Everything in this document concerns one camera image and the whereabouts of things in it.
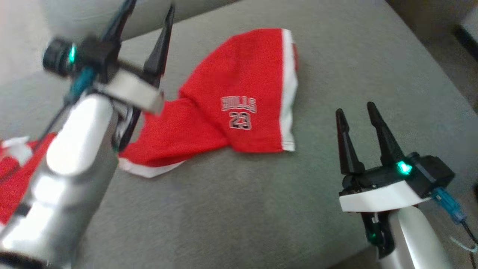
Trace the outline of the red and white shirt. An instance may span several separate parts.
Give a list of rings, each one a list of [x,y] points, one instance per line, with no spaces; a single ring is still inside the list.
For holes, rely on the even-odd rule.
[[[40,164],[56,133],[49,133],[36,149],[29,136],[0,139],[0,230],[23,198],[30,178]]]

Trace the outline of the grey fabric sofa seat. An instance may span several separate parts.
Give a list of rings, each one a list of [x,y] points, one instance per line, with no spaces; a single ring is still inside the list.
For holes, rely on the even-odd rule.
[[[366,247],[358,214],[342,213],[335,110],[378,164],[365,103],[374,101],[403,149],[437,155],[478,179],[478,114],[384,1],[245,0],[173,27],[166,87],[220,41],[285,26],[299,49],[298,151],[205,153],[159,179],[116,172],[93,216],[77,268],[327,268]]]

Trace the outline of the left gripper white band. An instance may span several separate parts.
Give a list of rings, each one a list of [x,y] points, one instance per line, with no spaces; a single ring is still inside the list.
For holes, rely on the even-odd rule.
[[[174,24],[176,6],[171,4],[164,20],[164,27],[150,56],[143,65],[143,75],[134,67],[127,68],[118,60],[121,35],[137,0],[125,0],[100,40],[87,37],[79,45],[79,90],[85,90],[94,82],[101,85],[107,96],[151,114],[159,114],[164,107],[164,95],[160,93],[161,79],[165,72]]]

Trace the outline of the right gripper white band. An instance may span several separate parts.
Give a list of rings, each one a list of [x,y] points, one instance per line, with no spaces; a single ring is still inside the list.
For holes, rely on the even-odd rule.
[[[349,135],[349,125],[344,111],[336,110],[336,127],[340,172],[343,190],[339,193],[342,211],[375,213],[405,208],[429,201],[429,195],[421,198],[407,180],[413,178],[415,169],[408,164],[397,164],[405,158],[389,126],[374,102],[367,102],[369,119],[376,129],[381,151],[381,163],[388,167],[365,170],[359,161]]]

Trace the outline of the red Bulls basketball shorts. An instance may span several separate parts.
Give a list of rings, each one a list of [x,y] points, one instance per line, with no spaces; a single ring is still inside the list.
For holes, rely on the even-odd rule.
[[[137,140],[118,155],[118,167],[152,178],[226,147],[253,154],[294,152],[297,89],[291,30],[262,28],[232,36],[193,70],[159,115],[145,113]]]

